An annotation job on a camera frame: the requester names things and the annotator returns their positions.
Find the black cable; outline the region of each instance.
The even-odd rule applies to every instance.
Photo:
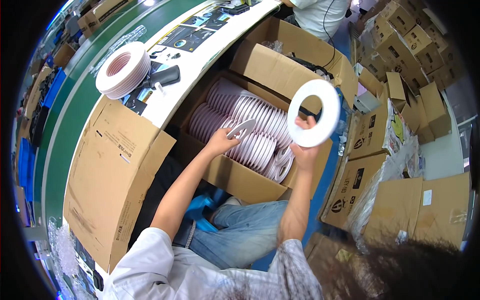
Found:
[[[330,3],[330,5],[328,6],[327,11],[325,12],[325,15],[324,15],[324,30],[325,30],[325,33],[327,34],[328,38],[332,41],[332,46],[333,46],[333,56],[332,56],[332,59],[331,59],[326,65],[323,66],[324,68],[325,68],[326,66],[328,66],[328,64],[331,63],[331,62],[333,61],[333,59],[335,58],[335,44],[333,43],[332,37],[328,34],[328,31],[325,29],[325,17],[327,16],[328,10],[330,9],[330,7],[332,6],[332,4],[333,4],[334,1],[335,1],[335,0],[332,0],[332,3]]]

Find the person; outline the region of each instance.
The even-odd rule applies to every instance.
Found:
[[[78,38],[82,33],[78,25],[78,16],[71,16],[70,14],[65,16],[65,30],[70,34],[70,39],[78,43]]]
[[[296,124],[309,129],[315,120],[297,118]],[[177,244],[185,238],[180,234],[183,215],[207,166],[239,144],[227,139],[229,131],[219,129],[173,182],[156,176],[154,183],[158,184],[152,185],[145,200],[149,194],[169,188],[157,203],[149,227],[132,236],[130,250],[106,280],[104,299],[424,300],[439,299],[453,286],[462,256],[457,248],[441,241],[372,243],[369,253],[356,253],[347,261],[328,259],[336,253],[326,251],[322,262],[312,265],[315,273],[312,271],[301,240],[308,222],[318,147],[290,146],[298,172],[289,201],[239,206],[230,199],[210,218],[221,230],[187,230],[193,232],[193,236],[187,234],[190,247]],[[171,164],[166,165],[161,167],[163,173],[175,173]],[[142,210],[154,206],[150,203]],[[141,211],[137,230],[144,216]],[[385,240],[394,241],[395,237],[385,236]],[[276,246],[267,272],[245,269]]]
[[[285,18],[295,26],[328,42],[342,23],[351,0],[282,0],[293,8],[293,15]]]

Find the stack of foam rings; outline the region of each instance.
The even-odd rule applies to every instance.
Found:
[[[259,96],[220,78],[190,120],[190,135],[207,143],[218,128],[234,128],[245,120],[256,121],[253,132],[226,155],[280,183],[294,155],[287,130],[287,113]]]
[[[98,71],[95,85],[110,99],[131,93],[150,69],[150,57],[142,42],[132,42],[115,51]]]

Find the sleeve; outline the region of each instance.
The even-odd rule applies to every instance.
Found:
[[[322,287],[308,265],[299,240],[286,240],[278,247],[268,272],[281,277],[292,294],[303,295],[304,299],[323,299]]]
[[[142,231],[108,277],[107,294],[121,299],[170,299],[174,294],[167,281],[174,259],[171,245],[168,234],[159,228]]]
[[[309,7],[312,4],[315,4],[318,0],[290,0],[293,5],[300,9]]]

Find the dark hair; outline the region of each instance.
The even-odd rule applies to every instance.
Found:
[[[328,300],[429,300],[446,297],[460,272],[462,255],[449,242],[408,240],[397,244],[374,242],[369,254],[352,253],[346,261],[335,258],[334,249],[326,249],[309,265],[321,284],[320,292]],[[277,251],[283,282],[276,288],[285,292],[278,297],[275,287],[265,286],[260,295],[251,293],[247,280],[219,288],[212,299],[318,299],[315,285],[300,271],[289,253]]]

